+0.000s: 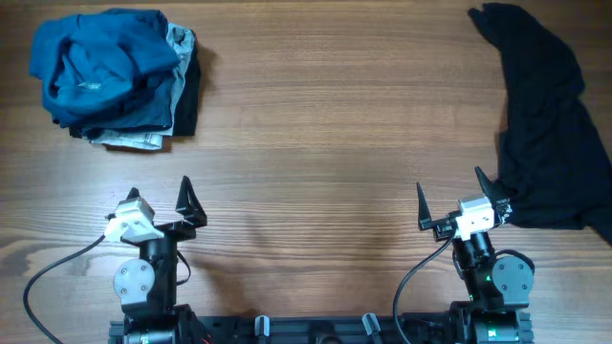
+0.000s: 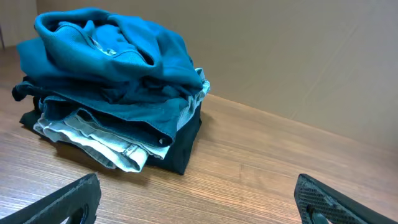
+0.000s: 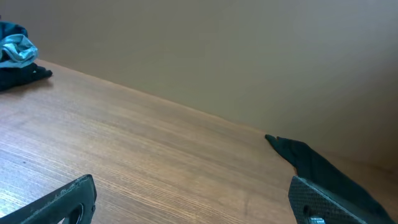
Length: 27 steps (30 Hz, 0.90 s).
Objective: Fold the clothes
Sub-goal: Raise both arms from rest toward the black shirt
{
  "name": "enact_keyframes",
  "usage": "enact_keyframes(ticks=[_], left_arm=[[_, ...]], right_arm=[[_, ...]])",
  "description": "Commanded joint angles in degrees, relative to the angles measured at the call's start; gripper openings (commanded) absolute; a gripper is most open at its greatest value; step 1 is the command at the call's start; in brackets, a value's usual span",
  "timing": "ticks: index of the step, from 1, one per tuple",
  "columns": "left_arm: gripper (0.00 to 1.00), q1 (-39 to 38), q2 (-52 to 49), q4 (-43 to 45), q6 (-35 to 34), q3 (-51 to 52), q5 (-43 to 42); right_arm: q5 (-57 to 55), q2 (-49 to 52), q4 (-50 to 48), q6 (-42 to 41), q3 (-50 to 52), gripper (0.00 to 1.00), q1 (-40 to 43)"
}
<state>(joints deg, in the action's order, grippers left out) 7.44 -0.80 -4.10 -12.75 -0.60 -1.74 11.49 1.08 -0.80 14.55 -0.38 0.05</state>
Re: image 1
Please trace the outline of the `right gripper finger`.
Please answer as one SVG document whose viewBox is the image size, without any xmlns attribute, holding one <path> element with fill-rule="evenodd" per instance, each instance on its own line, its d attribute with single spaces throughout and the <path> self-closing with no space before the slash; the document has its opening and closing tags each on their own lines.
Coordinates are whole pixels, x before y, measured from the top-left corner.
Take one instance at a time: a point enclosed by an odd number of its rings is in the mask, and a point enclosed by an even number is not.
<svg viewBox="0 0 612 344">
<path fill-rule="evenodd" d="M 426 202 L 426 196 L 420 183 L 416 183 L 418 193 L 418 223 L 420 230 L 431 229 L 431 215 Z"/>
<path fill-rule="evenodd" d="M 492 204 L 507 204 L 510 201 L 508 192 L 502 184 L 492 182 L 479 166 L 474 167 L 474 172 L 482 192 L 489 198 Z"/>
</svg>

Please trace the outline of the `black t-shirt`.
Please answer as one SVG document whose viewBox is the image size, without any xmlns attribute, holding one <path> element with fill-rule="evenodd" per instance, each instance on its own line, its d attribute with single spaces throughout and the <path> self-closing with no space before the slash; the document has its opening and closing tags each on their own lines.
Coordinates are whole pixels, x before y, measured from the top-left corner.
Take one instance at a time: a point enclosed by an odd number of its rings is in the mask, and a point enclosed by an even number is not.
<svg viewBox="0 0 612 344">
<path fill-rule="evenodd" d="M 611 238 L 611 161 L 580 96 L 573 51 L 517 5 L 468 12 L 500 53 L 507 125 L 499 135 L 494 200 L 509 202 L 514 226 L 593 227 Z"/>
</svg>

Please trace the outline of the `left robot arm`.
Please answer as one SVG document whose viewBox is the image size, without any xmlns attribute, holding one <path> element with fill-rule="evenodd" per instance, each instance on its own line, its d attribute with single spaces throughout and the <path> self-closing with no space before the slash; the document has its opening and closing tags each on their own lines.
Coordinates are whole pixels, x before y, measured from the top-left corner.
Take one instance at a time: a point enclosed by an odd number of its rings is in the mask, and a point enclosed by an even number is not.
<svg viewBox="0 0 612 344">
<path fill-rule="evenodd" d="M 193 190 L 190 178 L 181 181 L 175 211 L 182 219 L 156 225 L 155 212 L 132 188 L 109 220 L 104 234 L 112 241 L 137 247 L 139 257 L 121 264 L 113 278 L 120 299 L 122 321 L 110 324 L 114 344 L 169 344 L 213 341 L 207 327 L 188 304 L 177 303 L 177 267 L 186 259 L 178 250 L 182 241 L 196 237 L 196 229 L 208 218 Z"/>
</svg>

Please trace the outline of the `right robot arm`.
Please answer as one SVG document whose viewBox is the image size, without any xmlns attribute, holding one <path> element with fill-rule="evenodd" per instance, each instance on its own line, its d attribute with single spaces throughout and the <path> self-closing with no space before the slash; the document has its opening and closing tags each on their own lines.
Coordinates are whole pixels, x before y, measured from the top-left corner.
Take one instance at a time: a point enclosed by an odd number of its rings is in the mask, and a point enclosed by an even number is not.
<svg viewBox="0 0 612 344">
<path fill-rule="evenodd" d="M 418 343 L 509 343 L 535 341 L 529 295 L 536 267 L 526 255 L 493 247 L 489 231 L 512 215 L 510 200 L 476 168 L 482 193 L 460 199 L 458 209 L 432 218 L 421 186 L 418 222 L 434 239 L 452 247 L 452 262 L 470 299 L 454 301 L 446 312 L 404 316 L 404 335 Z"/>
</svg>

